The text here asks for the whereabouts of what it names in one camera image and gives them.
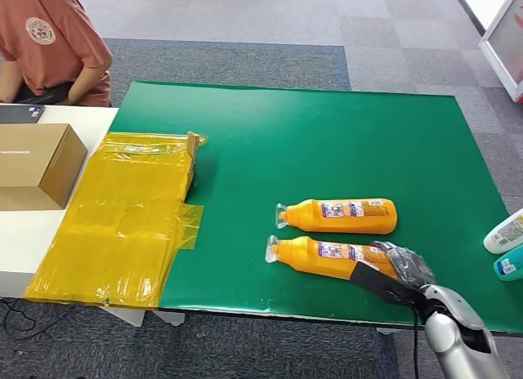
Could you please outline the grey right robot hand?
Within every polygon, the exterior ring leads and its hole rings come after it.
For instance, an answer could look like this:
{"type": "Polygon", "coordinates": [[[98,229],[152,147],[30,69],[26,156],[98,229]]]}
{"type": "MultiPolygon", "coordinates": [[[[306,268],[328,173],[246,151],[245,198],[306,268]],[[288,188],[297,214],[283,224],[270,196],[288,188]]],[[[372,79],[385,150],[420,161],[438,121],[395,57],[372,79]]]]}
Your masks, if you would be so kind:
{"type": "Polygon", "coordinates": [[[390,242],[374,241],[370,246],[383,254],[392,270],[387,274],[368,260],[357,261],[350,282],[395,305],[419,309],[426,303],[423,288],[434,283],[435,276],[422,256],[390,242]]]}

